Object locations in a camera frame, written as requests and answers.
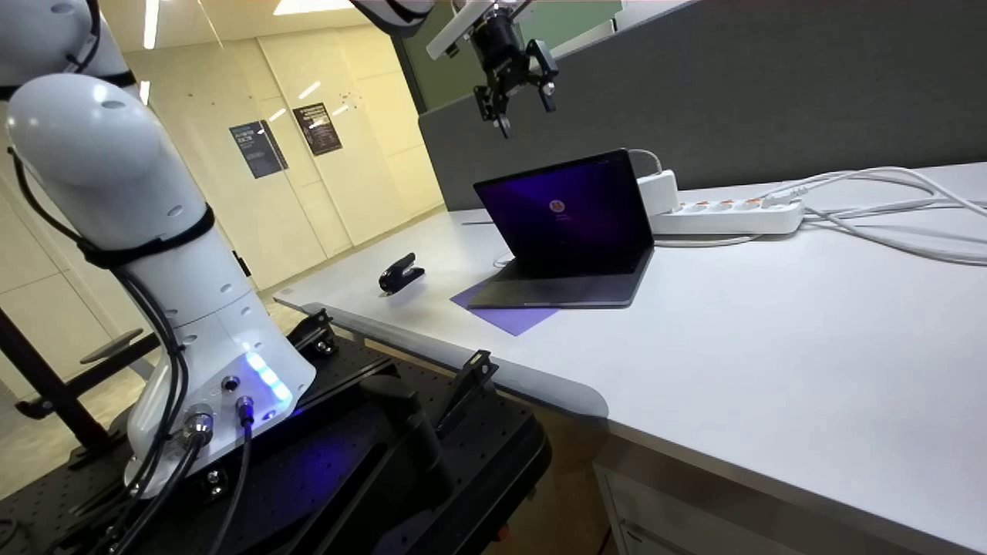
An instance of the poster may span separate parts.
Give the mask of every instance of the poster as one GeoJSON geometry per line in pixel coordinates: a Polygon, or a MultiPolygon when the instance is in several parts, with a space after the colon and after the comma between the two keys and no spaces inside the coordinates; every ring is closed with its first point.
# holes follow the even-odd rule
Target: poster
{"type": "Polygon", "coordinates": [[[286,169],[273,134],[266,121],[251,121],[229,129],[254,174],[254,179],[286,169]]]}
{"type": "Polygon", "coordinates": [[[335,134],[333,117],[325,102],[296,108],[296,121],[302,127],[302,137],[309,141],[310,157],[322,157],[322,154],[342,147],[338,134],[335,134]]]}

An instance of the purple laptop screen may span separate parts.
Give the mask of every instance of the purple laptop screen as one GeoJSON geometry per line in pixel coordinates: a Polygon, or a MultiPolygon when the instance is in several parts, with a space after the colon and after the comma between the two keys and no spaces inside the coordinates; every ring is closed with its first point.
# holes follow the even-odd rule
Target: purple laptop screen
{"type": "Polygon", "coordinates": [[[476,184],[521,265],[638,260],[650,224],[625,152],[476,184]]]}

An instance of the cable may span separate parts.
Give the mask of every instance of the cable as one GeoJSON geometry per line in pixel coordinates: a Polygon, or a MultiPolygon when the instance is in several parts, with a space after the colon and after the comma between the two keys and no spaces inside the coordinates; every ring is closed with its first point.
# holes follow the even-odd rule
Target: cable
{"type": "Polygon", "coordinates": [[[13,157],[13,174],[19,175],[19,187],[20,187],[20,199],[29,200],[29,208],[45,221],[52,224],[57,235],[72,239],[74,244],[81,244],[84,239],[69,228],[66,221],[57,221],[48,210],[41,208],[41,200],[35,199],[30,184],[29,184],[29,174],[23,174],[23,161],[6,147],[6,154],[13,157]]]}
{"type": "Polygon", "coordinates": [[[84,73],[84,70],[92,66],[92,60],[95,60],[97,47],[103,47],[97,0],[85,0],[85,5],[90,5],[90,35],[92,35],[92,47],[90,47],[90,54],[85,54],[84,60],[69,60],[69,62],[74,62],[74,73],[84,73]]]}
{"type": "Polygon", "coordinates": [[[649,152],[649,147],[625,147],[625,154],[650,157],[653,161],[653,174],[662,169],[661,157],[653,152],[649,152]]]}
{"type": "Polygon", "coordinates": [[[840,215],[830,215],[830,212],[819,212],[814,208],[806,208],[806,212],[830,221],[832,228],[850,235],[850,239],[860,239],[860,240],[870,240],[870,244],[882,244],[889,250],[900,250],[900,254],[910,254],[910,256],[923,256],[923,260],[935,260],[935,263],[950,263],[950,265],[987,265],[987,256],[968,256],[968,254],[947,254],[947,250],[925,250],[925,248],[915,248],[915,244],[903,244],[903,240],[890,240],[890,239],[880,239],[880,235],[870,235],[856,224],[847,224],[843,221],[840,215]]]}
{"type": "Polygon", "coordinates": [[[695,250],[695,248],[738,248],[738,244],[748,244],[757,239],[686,239],[686,240],[668,240],[668,239],[653,239],[658,248],[668,248],[668,250],[695,250]]]}
{"type": "Polygon", "coordinates": [[[153,441],[144,454],[144,464],[142,470],[132,475],[132,483],[129,489],[137,487],[137,498],[144,494],[149,487],[149,478],[153,475],[156,470],[156,456],[162,451],[162,441],[186,405],[186,392],[187,392],[187,368],[186,368],[186,358],[182,358],[182,345],[177,343],[172,336],[172,327],[167,325],[156,300],[149,292],[149,288],[142,281],[137,281],[129,272],[115,272],[117,281],[124,285],[124,289],[137,300],[137,305],[144,312],[144,318],[151,321],[151,327],[156,331],[159,336],[159,345],[167,349],[169,355],[169,392],[167,392],[167,400],[162,400],[162,417],[159,417],[159,426],[153,432],[153,441]]]}
{"type": "Polygon", "coordinates": [[[162,502],[177,494],[177,487],[186,482],[191,464],[198,460],[199,443],[187,446],[177,465],[177,471],[167,478],[159,498],[137,519],[137,525],[126,531],[126,536],[110,550],[115,555],[126,555],[142,531],[153,522],[153,516],[162,509],[162,502]]]}
{"type": "Polygon", "coordinates": [[[900,250],[900,254],[910,254],[910,256],[950,263],[950,265],[987,265],[987,256],[930,250],[930,248],[894,240],[894,239],[886,239],[886,235],[872,235],[872,230],[847,221],[847,218],[870,218],[870,215],[890,215],[890,212],[923,212],[923,210],[968,210],[973,215],[987,215],[987,200],[968,200],[968,199],[950,191],[947,184],[928,179],[925,174],[915,174],[915,169],[906,169],[906,167],[872,167],[872,169],[823,174],[823,175],[798,179],[791,184],[779,184],[779,187],[762,195],[760,200],[798,203],[806,210],[806,221],[832,224],[843,235],[850,235],[850,239],[860,239],[860,240],[870,240],[870,244],[880,244],[880,248],[889,248],[889,250],[900,250]],[[896,200],[896,203],[875,203],[875,208],[840,208],[840,210],[818,210],[818,208],[806,203],[806,195],[810,195],[818,187],[827,187],[827,184],[840,184],[844,179],[866,179],[866,182],[915,187],[915,191],[923,191],[928,199],[923,199],[923,200],[896,200]]]}
{"type": "Polygon", "coordinates": [[[236,516],[236,506],[242,501],[242,489],[246,489],[246,471],[251,471],[251,426],[254,426],[254,400],[251,398],[236,398],[236,420],[241,420],[241,435],[242,435],[242,446],[241,446],[241,475],[236,475],[236,487],[234,494],[229,498],[229,509],[222,516],[222,525],[212,536],[212,547],[209,547],[209,555],[220,555],[222,542],[226,542],[226,534],[236,516]]]}

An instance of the white table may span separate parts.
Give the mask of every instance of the white table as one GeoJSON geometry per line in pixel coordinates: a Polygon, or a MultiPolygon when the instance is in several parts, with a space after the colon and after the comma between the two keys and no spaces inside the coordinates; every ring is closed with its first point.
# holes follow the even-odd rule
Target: white table
{"type": "MultiPolygon", "coordinates": [[[[928,175],[987,199],[987,164],[928,175]]],[[[832,187],[819,203],[886,195],[832,187]]],[[[987,239],[987,221],[964,212],[896,221],[987,239]]],[[[658,250],[632,310],[559,312],[509,336],[451,302],[507,260],[493,224],[439,212],[286,285],[277,300],[327,310],[342,327],[451,368],[491,349],[501,385],[604,417],[649,446],[987,550],[983,269],[832,230],[658,250]],[[381,295],[376,274],[410,250],[425,281],[381,295]]]]}

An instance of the small black device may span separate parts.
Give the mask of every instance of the small black device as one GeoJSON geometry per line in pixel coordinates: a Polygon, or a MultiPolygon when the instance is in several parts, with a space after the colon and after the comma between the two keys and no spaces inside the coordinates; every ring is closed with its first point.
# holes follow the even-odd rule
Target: small black device
{"type": "Polygon", "coordinates": [[[471,310],[621,310],[634,300],[653,239],[625,152],[476,184],[515,260],[471,289],[471,310]]]}
{"type": "Polygon", "coordinates": [[[403,289],[410,281],[423,278],[425,269],[417,269],[413,265],[413,254],[402,256],[396,265],[387,265],[381,274],[379,274],[379,289],[396,295],[397,289],[403,289]]]}

